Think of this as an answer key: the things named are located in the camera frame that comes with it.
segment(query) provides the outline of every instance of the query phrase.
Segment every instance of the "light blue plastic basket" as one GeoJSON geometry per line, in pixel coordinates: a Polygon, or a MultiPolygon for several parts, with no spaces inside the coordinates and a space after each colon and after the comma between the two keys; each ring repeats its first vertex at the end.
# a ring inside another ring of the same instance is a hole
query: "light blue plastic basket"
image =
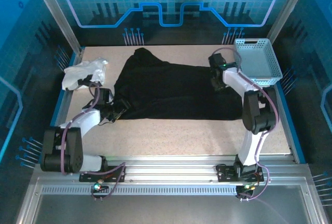
{"type": "Polygon", "coordinates": [[[242,72],[260,86],[276,84],[282,73],[271,42],[267,38],[235,39],[235,47],[242,57],[242,72]]]}

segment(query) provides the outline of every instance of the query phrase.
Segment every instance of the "black garment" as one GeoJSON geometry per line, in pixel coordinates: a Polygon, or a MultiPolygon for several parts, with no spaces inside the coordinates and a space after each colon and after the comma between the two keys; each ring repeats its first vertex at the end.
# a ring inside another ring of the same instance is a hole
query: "black garment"
{"type": "Polygon", "coordinates": [[[129,57],[115,83],[114,100],[121,98],[131,107],[120,119],[235,120],[242,115],[241,97],[232,88],[214,91],[209,67],[163,62],[144,48],[129,57]]]}

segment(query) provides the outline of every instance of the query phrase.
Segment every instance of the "green led light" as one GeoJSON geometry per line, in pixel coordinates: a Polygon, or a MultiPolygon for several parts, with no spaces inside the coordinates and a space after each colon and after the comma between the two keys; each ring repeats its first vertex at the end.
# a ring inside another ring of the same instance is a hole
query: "green led light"
{"type": "Polygon", "coordinates": [[[95,184],[95,185],[94,185],[94,189],[95,189],[95,190],[100,190],[100,188],[101,188],[101,185],[100,185],[100,184],[95,184]]]}

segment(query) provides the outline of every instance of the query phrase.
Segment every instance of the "white bag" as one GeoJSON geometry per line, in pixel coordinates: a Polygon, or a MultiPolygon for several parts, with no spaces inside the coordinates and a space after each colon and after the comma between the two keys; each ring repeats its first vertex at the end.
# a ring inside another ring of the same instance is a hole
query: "white bag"
{"type": "Polygon", "coordinates": [[[75,90],[79,88],[87,88],[87,86],[79,86],[78,80],[84,80],[88,75],[92,75],[90,81],[105,83],[106,64],[108,61],[104,58],[96,60],[82,61],[81,63],[65,68],[64,78],[62,80],[62,90],[75,90]]]}

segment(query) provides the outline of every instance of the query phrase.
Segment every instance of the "speckled work surface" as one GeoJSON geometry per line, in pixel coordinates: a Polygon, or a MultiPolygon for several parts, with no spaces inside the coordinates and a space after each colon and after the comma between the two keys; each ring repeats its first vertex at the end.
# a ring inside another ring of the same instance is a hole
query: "speckled work surface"
{"type": "MultiPolygon", "coordinates": [[[[208,46],[147,46],[156,57],[171,63],[209,66],[208,57],[220,48],[208,46]]],[[[136,46],[87,47],[83,60],[97,57],[108,59],[104,87],[114,91],[114,84],[126,62],[134,54],[136,46]]],[[[233,61],[232,52],[222,51],[224,58],[233,61]]],[[[91,100],[87,89],[73,94],[67,120],[80,112],[91,100]]],[[[83,137],[84,153],[105,156],[149,155],[235,155],[244,138],[242,120],[118,120],[92,128],[83,137]]],[[[262,153],[289,153],[281,123],[267,137],[262,153]]]]}

